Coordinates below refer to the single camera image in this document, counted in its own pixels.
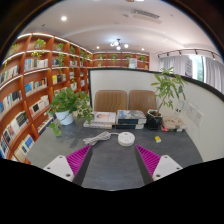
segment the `bookshelf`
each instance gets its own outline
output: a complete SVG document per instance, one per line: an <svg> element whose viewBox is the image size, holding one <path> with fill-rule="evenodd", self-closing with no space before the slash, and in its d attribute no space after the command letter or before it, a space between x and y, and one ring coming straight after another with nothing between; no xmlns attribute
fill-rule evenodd
<svg viewBox="0 0 224 224"><path fill-rule="evenodd" d="M44 40L46 45L44 48L35 49L35 41L37 41L39 38ZM4 76L5 79L3 81L0 79L0 102L2 102L3 99L10 93L16 90L20 90L22 95L22 100L11 106L4 115L0 114L0 137L3 137L6 145L9 148L6 156L6 159L9 160L12 160L13 157L16 158L14 152L19 146L20 142L28 134L33 138L34 142L39 138L40 134L38 133L38 128L47 119L45 112L49 106L39 111L38 114L33 117L30 114L29 107L32 106L35 102L39 101L40 97L44 95L48 96L49 103L51 103L55 90L60 90L64 87L70 87L73 79L70 78L71 72L74 72L75 82L77 83L77 88L74 89L74 92L85 91L87 94L89 94L88 69L98 67L99 62L102 62L102 68L127 68L127 59L125 55L129 53L131 58L137 58L137 69L149 70L149 55L133 52L91 53L76 43L47 33L28 33L18 37L13 44L18 45L16 46L13 53L11 53L9 50L0 69L2 78L3 73L6 71L9 72L12 67L18 65L18 71L17 73L13 73L12 77L7 76L10 78L6 79L6 76ZM57 48L60 44L63 45L62 49ZM37 56L32 56L32 53L35 51L41 54L39 58ZM90 57L86 58L83 61L83 65L81 65L81 60L83 58L81 52L83 51L85 54L89 54ZM64 64L61 67L59 67L59 64L57 64L57 57L59 54L64 55ZM105 56L104 60L98 59L99 54L103 54ZM111 60L111 54L117 54L116 61L113 62L113 60ZM139 59L139 57L142 55L146 57L145 62L142 62ZM61 82L53 84L52 76L59 75L60 72L65 74L66 80L62 80ZM26 95L25 85L31 81L40 81L44 78L47 80L47 85L44 88L37 89L30 95ZM14 117L22 111L26 112L29 122L22 130L20 130L9 146L3 135L3 132L7 125L14 119ZM24 163L30 164L27 159L25 159Z"/></svg>
<svg viewBox="0 0 224 224"><path fill-rule="evenodd" d="M111 55L116 54L117 60L113 61ZM137 69L145 69L149 71L149 55L144 53L133 53L133 52L97 52L92 55L92 66L93 68L98 68L98 64L101 62L101 68L127 68L128 59L126 54L130 54L130 58L137 59ZM99 55L104 55L104 60L98 59ZM145 61L140 60L140 56L145 56Z"/></svg>

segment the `table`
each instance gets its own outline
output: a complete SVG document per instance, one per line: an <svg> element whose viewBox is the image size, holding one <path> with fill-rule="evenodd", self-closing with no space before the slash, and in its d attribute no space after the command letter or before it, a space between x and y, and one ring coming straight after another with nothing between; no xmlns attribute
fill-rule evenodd
<svg viewBox="0 0 224 224"><path fill-rule="evenodd" d="M84 138L95 137L104 131L131 132L135 136L132 146L121 146L117 135L111 135L109 140L98 141L92 146L93 154L82 187L100 190L123 190L144 186L134 153L135 144L159 156L169 155L183 168L203 162L186 131L84 128L84 121L75 117L72 124L61 127L62 134L59 137L54 135L51 128L47 128L29 151L27 159L32 165L44 168L58 155L67 156L85 147ZM161 143L155 142L155 136L161 138Z"/></svg>

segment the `window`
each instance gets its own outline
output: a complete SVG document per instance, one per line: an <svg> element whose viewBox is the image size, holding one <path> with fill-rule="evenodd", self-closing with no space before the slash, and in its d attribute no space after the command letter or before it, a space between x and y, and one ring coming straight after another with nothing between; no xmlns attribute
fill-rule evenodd
<svg viewBox="0 0 224 224"><path fill-rule="evenodd" d="M204 82L203 58L200 55L189 55L192 60L193 78Z"/></svg>

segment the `cable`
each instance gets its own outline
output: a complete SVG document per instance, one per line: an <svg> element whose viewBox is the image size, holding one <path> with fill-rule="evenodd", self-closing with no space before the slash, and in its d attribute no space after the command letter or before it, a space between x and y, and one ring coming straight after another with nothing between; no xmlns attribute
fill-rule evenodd
<svg viewBox="0 0 224 224"><path fill-rule="evenodd" d="M85 138L83 141L86 145L95 145L99 140L108 140L110 139L111 135L119 135L118 133L109 133L107 131L101 133L100 135L97 135L94 138Z"/></svg>

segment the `wooden bookshelf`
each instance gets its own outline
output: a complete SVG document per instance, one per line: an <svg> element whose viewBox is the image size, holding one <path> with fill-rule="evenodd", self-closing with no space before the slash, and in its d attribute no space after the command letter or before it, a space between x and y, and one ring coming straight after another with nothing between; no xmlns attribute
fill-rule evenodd
<svg viewBox="0 0 224 224"><path fill-rule="evenodd" d="M104 60L98 59L99 55L104 55ZM111 55L116 54L117 55L117 61L114 61L111 59ZM93 68L99 68L98 64L101 62L101 68L128 68L126 58L126 54L130 54L130 58L136 58L137 59L137 69L145 69L149 71L149 55L144 53L133 53L133 52L97 52L93 53L93 60L92 60L92 66ZM146 60L145 62L142 62L139 57L145 56Z"/></svg>
<svg viewBox="0 0 224 224"><path fill-rule="evenodd" d="M41 53L42 49L35 50L35 41L38 38L46 42L46 46L43 49L44 53ZM62 51L59 51L59 49L54 48L55 45L58 45L60 43L64 44ZM69 88L70 84L72 83L72 79L70 79L69 73L73 71L73 67L75 81L77 82L77 89L75 89L74 92L88 92L88 68L93 67L93 56L90 52L87 52L84 48L81 48L76 43L72 43L64 38L57 37L51 34L30 33L29 35L25 35L21 38L18 38L13 44L18 44L15 48L16 51L12 53L9 50L10 52L7 53L7 56L4 59L4 62L6 61L7 65L5 67L3 64L1 66L0 72L2 74L5 71L9 70L11 67L19 65L19 74L10 79L7 79L4 83L0 84L0 102L3 101L6 96L14 92L15 90L21 90L22 100L19 101L17 104L13 105L11 108L9 108L9 110L4 114L4 116L1 116L0 136L3 136L3 131L5 130L6 126L21 111L26 111L29 123L15 137L11 145L8 146L9 153L6 158L9 160L11 160L12 156L16 158L16 156L14 155L14 151L17 149L20 142L27 136L27 134L30 134L34 141L39 138L37 128L47 118L45 112L47 111L49 106L46 107L44 110L40 111L34 117L31 116L29 107L32 106L35 102L39 101L40 97L42 97L43 95L48 95L49 102L51 103L55 90L61 89L63 87ZM71 52L71 46L74 47L75 52ZM91 57L89 59L85 59L85 61L83 62L83 67L80 68L81 50L84 51L86 54L91 54ZM41 53L42 56L39 58L40 60L48 59L48 65L46 67L29 69L24 71L25 60L37 59L37 56L33 57L31 55L34 51ZM62 73L66 75L66 81L62 81L53 85L52 76L59 74L60 71L58 68L59 66L52 66L52 60L56 59L59 53L63 53L65 55ZM70 61L73 61L72 56L76 56L76 66L70 65ZM33 92L31 95L26 96L25 85L33 80L40 81L42 78L45 77L47 78L47 87L40 89L39 91ZM85 85L83 87L81 87L81 79L85 80Z"/></svg>

